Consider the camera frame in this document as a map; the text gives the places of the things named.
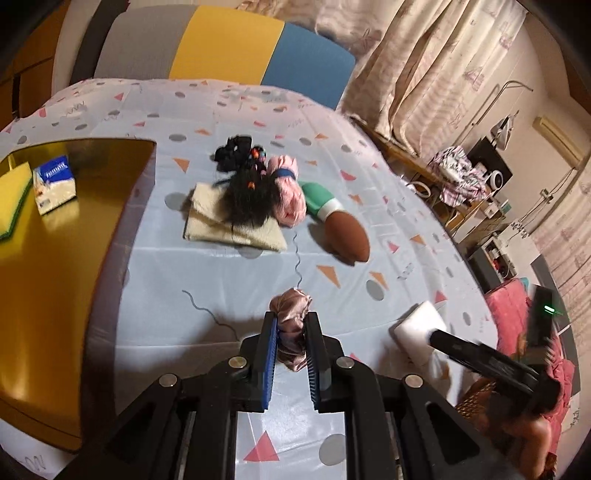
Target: folded cloth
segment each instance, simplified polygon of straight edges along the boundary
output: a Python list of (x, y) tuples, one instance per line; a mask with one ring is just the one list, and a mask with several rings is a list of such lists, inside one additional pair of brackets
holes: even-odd
[(225, 244), (248, 245), (264, 250), (287, 250), (285, 238), (277, 220), (268, 218), (262, 227), (234, 226), (225, 223), (226, 215), (220, 199), (223, 189), (206, 183), (197, 183), (192, 206), (185, 227), (187, 240), (205, 240)]
[(456, 178), (455, 181), (445, 182), (439, 196), (443, 203), (451, 207), (461, 205), (464, 200), (477, 202), (488, 196), (483, 173), (472, 167), (462, 147), (440, 150), (427, 164), (427, 168), (436, 175), (445, 171), (447, 177)]

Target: blue cushion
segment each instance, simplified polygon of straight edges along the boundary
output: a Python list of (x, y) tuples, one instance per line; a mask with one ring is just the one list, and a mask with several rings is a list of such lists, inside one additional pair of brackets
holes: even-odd
[(334, 110), (354, 66), (355, 57), (336, 43), (285, 23), (261, 85), (302, 93)]

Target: yellow sponge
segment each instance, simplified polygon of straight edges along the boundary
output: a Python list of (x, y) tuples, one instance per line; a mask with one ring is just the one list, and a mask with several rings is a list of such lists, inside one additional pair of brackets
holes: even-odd
[(12, 234), (32, 182), (33, 176), (28, 163), (23, 163), (0, 177), (0, 240)]

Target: blue band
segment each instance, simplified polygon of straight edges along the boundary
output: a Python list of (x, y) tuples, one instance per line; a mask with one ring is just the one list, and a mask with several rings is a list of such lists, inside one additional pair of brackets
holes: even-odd
[(276, 179), (280, 179), (281, 177), (291, 177), (292, 179), (296, 179), (296, 174), (294, 174), (289, 168), (278, 168), (273, 172), (273, 175)]

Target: metal screw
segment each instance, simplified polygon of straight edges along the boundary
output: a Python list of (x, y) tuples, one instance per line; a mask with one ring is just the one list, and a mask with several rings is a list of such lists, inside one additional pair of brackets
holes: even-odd
[(341, 368), (353, 368), (355, 360), (349, 356), (340, 356), (337, 358), (336, 364)]
[(173, 387), (177, 383), (177, 376), (175, 374), (164, 374), (158, 379), (158, 383), (163, 387)]
[(404, 379), (404, 383), (411, 388), (420, 388), (423, 386), (423, 379), (418, 375), (409, 375)]
[(243, 356), (233, 356), (228, 360), (228, 365), (232, 368), (244, 368), (246, 366), (246, 358)]

